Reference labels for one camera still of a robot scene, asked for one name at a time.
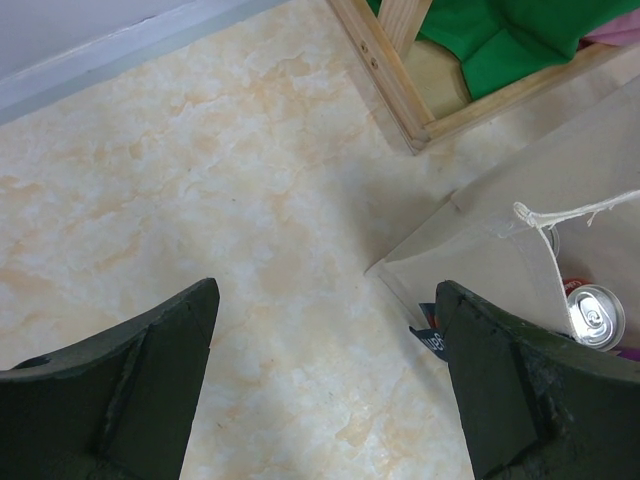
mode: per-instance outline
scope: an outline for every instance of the canvas tote bag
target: canvas tote bag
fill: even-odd
[[[420,319],[455,280],[567,335],[562,278],[580,276],[620,298],[622,344],[640,346],[640,77],[456,192],[370,272]]]

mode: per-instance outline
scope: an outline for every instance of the marble-patterned floor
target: marble-patterned floor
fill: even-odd
[[[324,0],[0,127],[0,368],[215,277],[182,478],[470,479],[446,365],[363,272],[525,145],[412,156]]]

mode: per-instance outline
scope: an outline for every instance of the white wall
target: white wall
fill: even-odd
[[[0,80],[191,2],[0,0]]]

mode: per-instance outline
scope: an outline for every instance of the green cloth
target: green cloth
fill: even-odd
[[[380,0],[367,1],[377,14]],[[582,37],[638,7],[640,0],[434,0],[418,38],[458,57],[478,99],[567,63]]]

